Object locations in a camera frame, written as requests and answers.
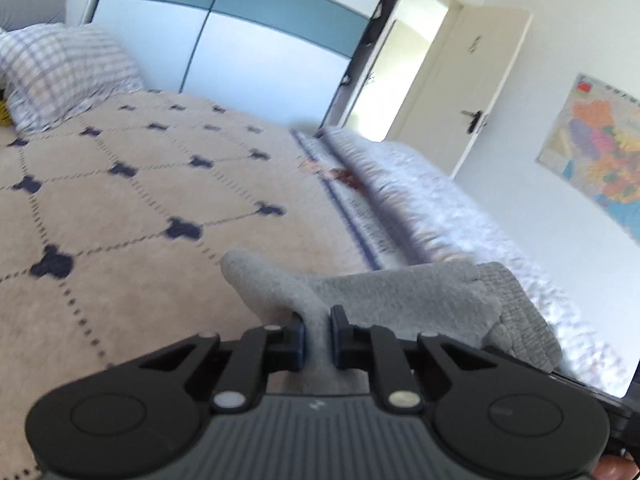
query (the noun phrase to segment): wardrobe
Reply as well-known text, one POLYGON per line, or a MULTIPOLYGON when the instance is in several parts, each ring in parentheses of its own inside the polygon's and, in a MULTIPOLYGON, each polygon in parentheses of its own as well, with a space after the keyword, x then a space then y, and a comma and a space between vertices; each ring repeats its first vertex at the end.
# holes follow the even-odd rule
POLYGON ((149 88, 317 128, 380 0, 98 0, 149 88))

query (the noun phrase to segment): door handle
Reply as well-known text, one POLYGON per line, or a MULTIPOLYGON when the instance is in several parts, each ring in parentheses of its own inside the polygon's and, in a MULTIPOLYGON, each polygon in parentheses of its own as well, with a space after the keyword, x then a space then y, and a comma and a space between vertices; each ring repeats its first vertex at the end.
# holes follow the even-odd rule
POLYGON ((462 110, 460 113, 472 118, 471 124, 469 124, 469 129, 466 132, 469 135, 473 135, 473 133, 476 130, 476 127, 478 126, 478 123, 480 122, 480 119, 482 119, 482 115, 484 114, 484 112, 482 110, 478 110, 477 112, 469 112, 467 110, 462 110))

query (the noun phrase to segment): black device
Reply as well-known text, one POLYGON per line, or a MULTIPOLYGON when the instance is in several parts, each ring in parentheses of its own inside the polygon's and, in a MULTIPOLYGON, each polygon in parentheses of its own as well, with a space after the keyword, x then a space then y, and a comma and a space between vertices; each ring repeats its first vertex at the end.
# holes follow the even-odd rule
POLYGON ((640 456, 613 398, 444 337, 398 340, 332 309, 334 363, 370 394, 265 394, 299 371, 305 327, 201 334, 62 386, 26 421, 43 478, 573 479, 605 450, 640 456))

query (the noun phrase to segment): beige blanket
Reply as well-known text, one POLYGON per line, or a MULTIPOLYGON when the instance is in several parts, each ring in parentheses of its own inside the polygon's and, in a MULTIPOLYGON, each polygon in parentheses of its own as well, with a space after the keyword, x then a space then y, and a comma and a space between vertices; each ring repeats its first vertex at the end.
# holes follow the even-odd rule
POLYGON ((24 418, 47 391, 197 332, 236 338, 258 324, 220 273, 228 250, 297 272, 368 270, 296 140, 238 111, 138 92, 6 137, 0 479, 34 474, 24 418))

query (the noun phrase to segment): doorway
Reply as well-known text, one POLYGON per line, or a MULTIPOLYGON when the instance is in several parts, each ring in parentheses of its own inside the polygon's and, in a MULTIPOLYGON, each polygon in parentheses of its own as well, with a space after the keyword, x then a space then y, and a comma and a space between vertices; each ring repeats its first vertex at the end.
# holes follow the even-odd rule
POLYGON ((363 137, 385 140, 442 27, 452 0, 400 0, 391 28, 346 119, 363 137))

